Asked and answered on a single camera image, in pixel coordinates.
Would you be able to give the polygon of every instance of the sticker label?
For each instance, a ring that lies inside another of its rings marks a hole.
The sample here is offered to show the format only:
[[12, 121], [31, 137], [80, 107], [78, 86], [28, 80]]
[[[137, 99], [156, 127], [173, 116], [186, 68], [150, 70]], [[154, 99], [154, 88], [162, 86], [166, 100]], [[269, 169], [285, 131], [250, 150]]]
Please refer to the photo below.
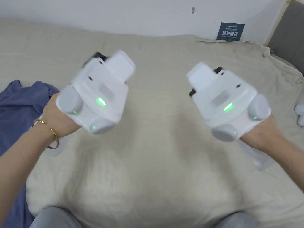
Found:
[[239, 41], [244, 30], [244, 24], [221, 23], [216, 40], [225, 40], [228, 42]]

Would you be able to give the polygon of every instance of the beige bedsheet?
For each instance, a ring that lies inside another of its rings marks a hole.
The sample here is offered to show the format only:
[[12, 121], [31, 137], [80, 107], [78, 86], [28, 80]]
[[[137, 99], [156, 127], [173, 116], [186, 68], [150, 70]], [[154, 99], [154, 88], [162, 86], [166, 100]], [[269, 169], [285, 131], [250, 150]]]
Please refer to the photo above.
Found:
[[1, 89], [14, 79], [62, 89], [95, 51], [119, 49], [137, 66], [121, 123], [101, 136], [79, 130], [59, 156], [42, 154], [26, 183], [34, 215], [61, 206], [84, 227], [194, 227], [245, 210], [262, 227], [304, 224], [304, 195], [280, 166], [259, 171], [234, 143], [214, 139], [188, 95], [198, 62], [231, 70], [266, 95], [284, 135], [304, 149], [294, 113], [302, 75], [268, 48], [1, 19]]

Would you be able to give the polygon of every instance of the leg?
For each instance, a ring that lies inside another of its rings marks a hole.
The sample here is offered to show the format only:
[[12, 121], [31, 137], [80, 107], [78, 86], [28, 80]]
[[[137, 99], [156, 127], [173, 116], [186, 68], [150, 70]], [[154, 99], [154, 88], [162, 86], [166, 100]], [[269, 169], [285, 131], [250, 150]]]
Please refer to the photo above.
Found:
[[67, 210], [48, 207], [39, 212], [30, 228], [82, 228], [77, 219]]
[[225, 217], [215, 228], [259, 228], [259, 225], [252, 215], [237, 212]]

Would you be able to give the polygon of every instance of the gray headboard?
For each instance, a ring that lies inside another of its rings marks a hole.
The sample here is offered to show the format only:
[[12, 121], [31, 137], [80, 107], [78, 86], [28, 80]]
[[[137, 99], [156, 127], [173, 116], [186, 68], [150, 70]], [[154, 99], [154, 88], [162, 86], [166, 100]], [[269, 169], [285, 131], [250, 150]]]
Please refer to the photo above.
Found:
[[268, 47], [304, 75], [304, 4], [290, 2]]

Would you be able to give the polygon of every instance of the gold bangle bracelet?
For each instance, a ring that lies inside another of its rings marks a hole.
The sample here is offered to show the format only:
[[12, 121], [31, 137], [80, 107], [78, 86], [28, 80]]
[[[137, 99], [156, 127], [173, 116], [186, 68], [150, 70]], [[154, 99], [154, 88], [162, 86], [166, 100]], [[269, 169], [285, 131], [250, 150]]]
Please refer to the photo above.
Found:
[[[32, 127], [35, 125], [35, 122], [36, 122], [36, 121], [37, 121], [37, 122], [40, 122], [40, 123], [43, 123], [43, 124], [47, 124], [47, 122], [44, 121], [44, 120], [42, 120], [42, 119], [35, 119], [35, 120], [33, 121]], [[58, 137], [57, 133], [54, 131], [54, 129], [51, 128], [50, 130], [51, 130], [51, 132], [53, 133], [53, 135], [55, 136], [57, 145], [56, 145], [56, 147], [50, 147], [50, 146], [48, 146], [48, 148], [54, 150], [54, 149], [57, 149], [57, 148], [59, 147], [59, 137]]]

